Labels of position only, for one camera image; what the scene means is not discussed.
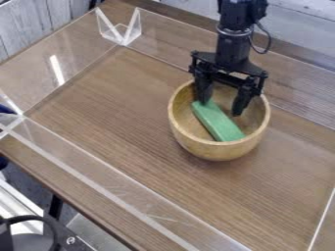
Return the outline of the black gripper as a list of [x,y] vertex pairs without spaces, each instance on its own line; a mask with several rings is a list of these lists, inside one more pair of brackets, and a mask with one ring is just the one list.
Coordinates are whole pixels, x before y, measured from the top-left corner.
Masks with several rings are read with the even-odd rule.
[[[236,65],[222,66],[216,63],[216,54],[214,52],[203,52],[194,50],[191,52],[191,64],[188,71],[195,79],[196,100],[206,104],[214,92],[214,81],[226,83],[234,88],[238,88],[236,97],[232,105],[232,115],[240,116],[243,110],[255,95],[263,91],[264,80],[268,77],[267,72],[254,65],[248,59],[242,60]],[[248,75],[258,78],[259,81],[254,84],[246,84],[247,80],[234,76],[234,73]]]

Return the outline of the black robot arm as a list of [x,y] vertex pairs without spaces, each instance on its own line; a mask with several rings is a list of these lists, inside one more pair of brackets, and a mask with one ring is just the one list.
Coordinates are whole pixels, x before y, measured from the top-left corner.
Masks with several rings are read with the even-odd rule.
[[[251,99],[263,91],[268,73],[250,62],[250,49],[259,54],[270,50],[272,39],[260,20],[267,15],[267,0],[218,0],[220,20],[216,26],[216,51],[191,52],[188,71],[195,80],[195,100],[210,102],[214,83],[219,82],[236,89],[232,115],[240,116]],[[259,51],[252,44],[254,27],[270,36],[267,47]]]

